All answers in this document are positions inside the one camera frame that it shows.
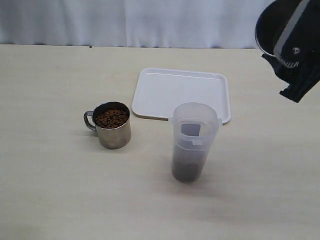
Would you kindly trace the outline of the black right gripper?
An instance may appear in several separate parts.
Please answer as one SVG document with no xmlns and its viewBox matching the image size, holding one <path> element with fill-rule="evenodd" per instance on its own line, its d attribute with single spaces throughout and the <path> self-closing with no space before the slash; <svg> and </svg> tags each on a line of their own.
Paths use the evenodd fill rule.
<svg viewBox="0 0 320 240">
<path fill-rule="evenodd" d="M 292 0 L 274 55 L 263 46 L 261 51 L 277 78 L 288 84 L 279 94 L 299 103 L 320 81 L 320 2 Z"/>
</svg>

